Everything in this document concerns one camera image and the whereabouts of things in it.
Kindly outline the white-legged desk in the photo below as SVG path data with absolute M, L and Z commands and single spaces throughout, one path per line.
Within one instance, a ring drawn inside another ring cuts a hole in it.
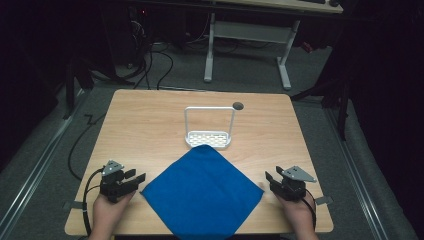
M 314 4 L 298 0 L 204 0 L 209 1 L 212 7 L 228 6 L 234 7 L 261 7 L 270 10 L 284 10 L 293 14 L 318 14 L 319 16 L 338 16 L 343 13 L 339 5 L 332 7 L 329 0 L 325 4 Z M 213 79 L 214 66 L 214 41 L 216 38 L 246 40 L 266 43 L 279 43 L 285 46 L 283 55 L 279 56 L 277 66 L 285 90 L 291 89 L 291 82 L 287 73 L 286 61 L 291 51 L 293 42 L 301 20 L 296 17 L 291 20 L 288 27 L 271 26 L 269 24 L 242 23 L 235 20 L 216 20 L 215 14 L 209 17 L 208 52 L 204 72 L 204 81 L 211 82 Z

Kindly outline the person's left hand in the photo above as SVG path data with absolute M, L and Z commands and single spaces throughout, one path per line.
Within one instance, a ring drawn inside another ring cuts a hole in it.
M 106 196 L 99 194 L 93 204 L 92 234 L 110 235 L 133 196 L 134 192 L 121 197 L 117 203 L 112 203 Z

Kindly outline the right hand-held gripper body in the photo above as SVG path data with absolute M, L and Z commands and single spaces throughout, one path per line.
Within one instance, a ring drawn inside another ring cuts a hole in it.
M 284 177 L 280 175 L 282 180 L 277 181 L 279 187 L 277 189 L 270 190 L 277 196 L 280 196 L 287 201 L 300 201 L 306 196 L 306 183 L 317 182 L 313 176 L 311 176 L 299 166 L 293 166 L 291 168 L 284 169 L 284 175 Z

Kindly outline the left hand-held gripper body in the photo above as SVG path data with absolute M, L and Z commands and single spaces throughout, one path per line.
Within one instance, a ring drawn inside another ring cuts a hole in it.
M 124 178 L 124 166 L 114 160 L 109 160 L 101 174 L 100 193 L 116 203 L 119 198 L 137 190 L 132 184 L 134 177 Z

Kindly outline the blue cloth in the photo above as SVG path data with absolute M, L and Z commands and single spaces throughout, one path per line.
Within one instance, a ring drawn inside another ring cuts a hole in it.
M 201 145 L 172 163 L 142 195 L 179 240 L 226 240 L 263 190 L 218 151 Z

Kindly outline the black stand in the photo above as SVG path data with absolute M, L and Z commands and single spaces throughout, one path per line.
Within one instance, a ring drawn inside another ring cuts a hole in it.
M 76 83 L 78 83 L 83 90 L 91 90 L 94 86 L 90 69 L 86 61 L 80 57 L 73 56 L 66 66 L 65 98 L 67 110 L 64 115 L 65 119 L 68 119 L 75 110 Z
M 350 77 L 341 74 L 340 76 L 318 78 L 317 83 L 298 94 L 290 97 L 292 101 L 299 101 L 308 96 L 322 96 L 321 106 L 323 108 L 338 108 L 336 118 L 336 130 L 339 137 L 345 141 L 345 124 L 348 117 L 347 107 L 349 100 Z

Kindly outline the person's right hand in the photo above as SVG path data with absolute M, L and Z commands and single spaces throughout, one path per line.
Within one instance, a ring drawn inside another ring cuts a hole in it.
M 292 229 L 314 229 L 313 214 L 315 210 L 314 199 L 307 194 L 299 202 L 287 201 L 280 196 L 276 196 L 282 205 L 283 213 L 290 223 Z

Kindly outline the dark computer tower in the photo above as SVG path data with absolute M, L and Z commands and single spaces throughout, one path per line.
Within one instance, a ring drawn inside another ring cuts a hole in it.
M 118 65 L 134 69 L 142 64 L 149 48 L 147 21 L 140 8 L 120 5 L 114 15 L 113 53 Z

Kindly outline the metal floor rail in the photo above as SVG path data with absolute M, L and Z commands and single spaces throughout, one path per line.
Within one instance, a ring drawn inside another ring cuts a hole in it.
M 341 149 L 348 175 L 351 179 L 351 184 L 354 188 L 362 212 L 364 213 L 374 239 L 389 240 L 387 232 L 381 222 L 380 216 L 377 213 L 374 201 L 372 200 L 365 186 L 365 182 L 362 179 L 360 171 L 355 164 L 353 155 L 348 148 L 347 142 L 342 139 L 342 136 L 338 131 L 336 114 L 333 110 L 328 109 L 324 109 L 324 113 Z
M 0 240 L 61 239 L 81 170 L 76 157 L 87 127 L 82 115 L 89 91 L 79 90 L 69 117 L 61 102 L 24 141 L 0 173 Z

